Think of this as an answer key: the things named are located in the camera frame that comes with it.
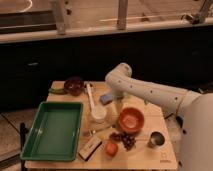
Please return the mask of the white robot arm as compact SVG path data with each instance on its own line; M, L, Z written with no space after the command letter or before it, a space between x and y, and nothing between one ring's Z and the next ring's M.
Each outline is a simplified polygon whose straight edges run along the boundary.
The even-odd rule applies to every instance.
M120 63L105 76L115 99L135 96L183 119L178 171L213 171L213 92L198 93L132 77Z

